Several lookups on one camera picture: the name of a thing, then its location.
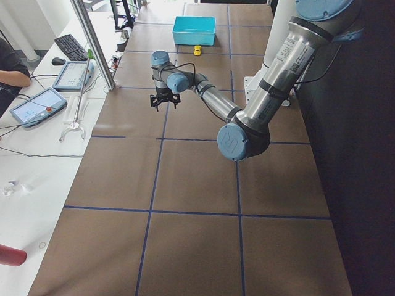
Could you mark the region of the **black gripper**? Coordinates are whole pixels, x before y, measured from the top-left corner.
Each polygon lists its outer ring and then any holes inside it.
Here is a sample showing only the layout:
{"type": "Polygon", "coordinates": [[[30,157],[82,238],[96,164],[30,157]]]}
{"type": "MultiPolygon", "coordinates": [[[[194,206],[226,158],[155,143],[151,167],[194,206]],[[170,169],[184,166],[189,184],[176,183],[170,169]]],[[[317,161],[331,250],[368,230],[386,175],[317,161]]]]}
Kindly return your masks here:
{"type": "MultiPolygon", "coordinates": [[[[173,92],[169,88],[156,88],[156,103],[155,108],[159,111],[158,102],[169,102],[173,99],[173,92]]],[[[177,109],[178,101],[173,101],[174,109],[177,109]]]]}

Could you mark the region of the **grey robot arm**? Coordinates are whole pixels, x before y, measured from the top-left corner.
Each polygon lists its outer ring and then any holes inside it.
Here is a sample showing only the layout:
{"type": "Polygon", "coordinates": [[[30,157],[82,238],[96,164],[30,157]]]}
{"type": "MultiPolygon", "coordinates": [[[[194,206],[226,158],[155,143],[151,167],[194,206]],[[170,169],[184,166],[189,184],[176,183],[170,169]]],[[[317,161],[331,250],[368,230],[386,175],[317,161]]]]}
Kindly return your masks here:
{"type": "Polygon", "coordinates": [[[180,103],[180,93],[192,90],[214,115],[225,122],[217,135],[218,148],[229,160],[263,153],[269,146],[268,124],[316,51],[333,42],[348,42],[362,33],[362,1],[279,1],[265,60],[252,79],[255,88],[244,108],[222,94],[208,78],[181,71],[165,51],[151,55],[156,94],[151,107],[180,103]]]}

